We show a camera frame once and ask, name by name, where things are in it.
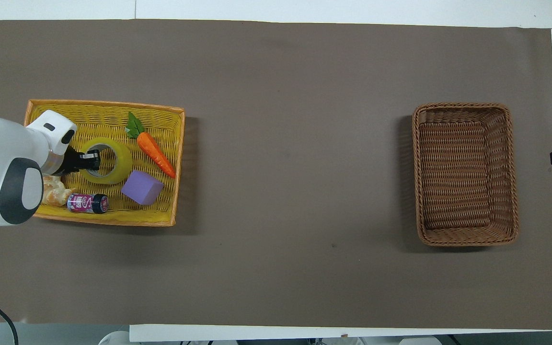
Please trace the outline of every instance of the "black cable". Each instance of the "black cable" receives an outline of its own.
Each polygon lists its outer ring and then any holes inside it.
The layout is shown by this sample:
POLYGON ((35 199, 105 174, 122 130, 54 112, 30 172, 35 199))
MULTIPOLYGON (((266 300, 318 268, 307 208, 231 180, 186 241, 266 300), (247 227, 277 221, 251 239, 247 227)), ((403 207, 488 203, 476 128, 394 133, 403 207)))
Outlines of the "black cable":
POLYGON ((4 320, 8 323, 11 329, 11 335, 14 337, 14 345, 18 345, 18 333, 16 332, 16 327, 14 326, 14 323, 12 320, 6 315, 6 313, 3 312, 3 310, 0 309, 0 316, 4 318, 4 320))
POLYGON ((457 339, 455 339, 455 336, 453 334, 449 334, 448 336, 449 338, 451 338, 452 341, 455 342, 455 345, 461 345, 461 343, 458 342, 457 339))

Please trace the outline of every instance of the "can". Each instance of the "can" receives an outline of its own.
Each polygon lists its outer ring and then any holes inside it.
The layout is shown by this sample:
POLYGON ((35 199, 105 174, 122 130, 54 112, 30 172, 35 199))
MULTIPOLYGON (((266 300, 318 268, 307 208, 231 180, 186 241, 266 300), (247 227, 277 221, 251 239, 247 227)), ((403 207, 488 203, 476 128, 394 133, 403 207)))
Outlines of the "can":
POLYGON ((74 213, 102 214, 108 210, 108 197, 104 194, 72 193, 68 198, 68 210, 74 213))

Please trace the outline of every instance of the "carrot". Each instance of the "carrot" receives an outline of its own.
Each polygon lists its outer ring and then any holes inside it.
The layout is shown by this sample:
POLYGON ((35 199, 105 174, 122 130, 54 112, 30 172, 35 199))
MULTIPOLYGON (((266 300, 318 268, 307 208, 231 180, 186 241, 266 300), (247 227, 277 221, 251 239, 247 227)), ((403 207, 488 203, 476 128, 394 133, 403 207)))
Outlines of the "carrot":
POLYGON ((165 157, 163 151, 155 142, 155 138, 144 130, 142 122, 138 120, 132 112, 129 112, 129 122, 127 122, 125 132, 127 132, 128 137, 136 140, 138 147, 140 147, 153 162, 157 163, 159 168, 166 173, 166 175, 173 179, 176 178, 176 170, 173 169, 172 164, 169 163, 169 160, 167 160, 167 157, 165 157))

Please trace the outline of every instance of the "brown paper backdrop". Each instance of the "brown paper backdrop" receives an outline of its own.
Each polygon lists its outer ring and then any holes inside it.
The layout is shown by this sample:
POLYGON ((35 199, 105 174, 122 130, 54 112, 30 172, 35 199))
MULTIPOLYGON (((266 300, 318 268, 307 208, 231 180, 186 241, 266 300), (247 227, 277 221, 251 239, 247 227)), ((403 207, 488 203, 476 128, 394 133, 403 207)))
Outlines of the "brown paper backdrop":
POLYGON ((29 98, 186 108, 178 224, 0 228, 0 307, 32 323, 552 329, 546 29, 0 22, 0 116, 29 98), (521 234, 416 237, 410 115, 502 102, 521 234))

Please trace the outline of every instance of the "purple foam cube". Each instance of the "purple foam cube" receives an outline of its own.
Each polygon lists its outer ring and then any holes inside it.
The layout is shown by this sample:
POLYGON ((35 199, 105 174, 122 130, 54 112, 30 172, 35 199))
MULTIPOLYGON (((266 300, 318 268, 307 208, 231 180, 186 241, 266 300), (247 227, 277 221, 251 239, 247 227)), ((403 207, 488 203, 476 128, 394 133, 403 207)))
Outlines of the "purple foam cube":
POLYGON ((163 183, 146 172, 134 170, 121 192, 140 205, 152 205, 163 189, 163 183))

